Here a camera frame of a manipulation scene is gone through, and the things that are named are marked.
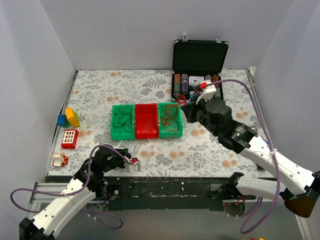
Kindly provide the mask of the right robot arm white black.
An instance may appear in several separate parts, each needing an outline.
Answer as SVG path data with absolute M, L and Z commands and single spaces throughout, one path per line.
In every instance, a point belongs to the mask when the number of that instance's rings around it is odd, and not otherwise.
M 225 148 L 245 157 L 272 174 L 280 183 L 245 176 L 235 172 L 229 179 L 211 191 L 219 200 L 256 196 L 272 200 L 282 199 L 292 213 L 309 218 L 320 198 L 320 173 L 312 172 L 295 164 L 271 148 L 256 131 L 233 119 L 232 110 L 224 100 L 200 100 L 182 106 L 188 123 L 204 126 Z

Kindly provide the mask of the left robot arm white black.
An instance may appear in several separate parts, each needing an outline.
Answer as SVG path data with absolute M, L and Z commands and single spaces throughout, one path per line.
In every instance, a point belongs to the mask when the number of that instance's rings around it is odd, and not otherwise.
M 68 185 L 42 211 L 19 223 L 20 240 L 54 240 L 66 224 L 92 200 L 102 200 L 107 194 L 104 174 L 116 168 L 124 169 L 131 154 L 127 148 L 97 145 L 89 158 L 71 178 Z

